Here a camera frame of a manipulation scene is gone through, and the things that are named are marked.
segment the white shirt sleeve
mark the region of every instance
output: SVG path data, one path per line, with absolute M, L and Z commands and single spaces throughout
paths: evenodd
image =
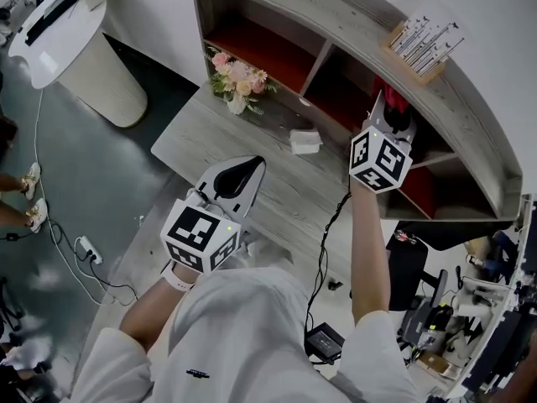
M 351 400 L 367 403 L 420 401 L 385 311 L 362 317 L 341 351 L 340 368 L 331 380 Z
M 104 328 L 84 364 L 72 403 L 139 403 L 151 389 L 150 362 L 124 332 Z

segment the dark floor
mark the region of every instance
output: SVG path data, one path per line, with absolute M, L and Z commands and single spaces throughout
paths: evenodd
M 148 94 L 145 118 L 133 128 L 116 128 L 62 85 L 54 84 L 44 89 L 38 128 L 39 162 L 50 216 L 63 226 L 71 242 L 86 235 L 94 243 L 104 258 L 96 269 L 103 277 L 123 256 L 172 176 L 150 148 L 197 89 L 147 57 L 118 42 L 113 45 Z M 4 77 L 0 103 L 6 116 L 17 123 L 18 134 L 0 171 L 19 177 L 34 162 L 39 91 L 31 87 L 25 64 L 7 54 L 8 47 L 0 51 Z M 16 193 L 3 194 L 3 200 L 20 210 L 28 207 Z M 11 230 L 0 228 L 0 238 Z M 65 242 L 61 247 L 74 267 Z M 22 335 L 52 337 L 50 388 L 61 394 L 70 388 L 97 305 L 70 274 L 51 243 L 48 228 L 16 243 L 0 242 L 0 276 L 8 278 L 26 312 Z M 100 300 L 97 284 L 88 279 L 84 282 Z

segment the wristband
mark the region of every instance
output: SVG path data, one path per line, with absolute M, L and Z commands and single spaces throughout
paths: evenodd
M 187 284 L 183 280 L 177 277 L 174 273 L 175 261 L 170 260 L 168 265 L 164 268 L 161 277 L 165 278 L 166 281 L 173 286 L 177 291 L 187 292 L 194 286 L 194 284 Z

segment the power strip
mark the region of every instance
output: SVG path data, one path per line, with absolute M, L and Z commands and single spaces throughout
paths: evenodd
M 102 263 L 102 256 L 95 249 L 95 247 L 91 244 L 89 238 L 87 238 L 86 236 L 82 236 L 80 244 L 81 244 L 81 247 L 84 248 L 86 253 L 89 253 L 91 251 L 91 254 L 95 255 L 95 259 L 92 260 L 95 264 L 101 264 Z

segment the wooden pen holder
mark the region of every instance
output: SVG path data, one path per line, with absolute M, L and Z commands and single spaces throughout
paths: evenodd
M 427 75 L 420 76 L 418 75 L 412 67 L 410 67 L 399 55 L 397 55 L 394 50 L 390 48 L 390 44 L 394 41 L 395 38 L 403 31 L 404 28 L 404 22 L 399 23 L 399 25 L 395 28 L 395 30 L 388 35 L 386 40 L 381 44 L 382 49 L 384 52 L 386 52 L 388 55 L 390 55 L 395 61 L 398 61 L 398 63 L 405 69 L 405 71 L 409 74 L 411 78 L 413 78 L 419 85 L 424 86 L 427 85 L 430 81 L 432 81 L 434 78 L 436 78 L 446 67 L 446 63 L 440 63 L 438 64 L 434 69 L 432 69 Z

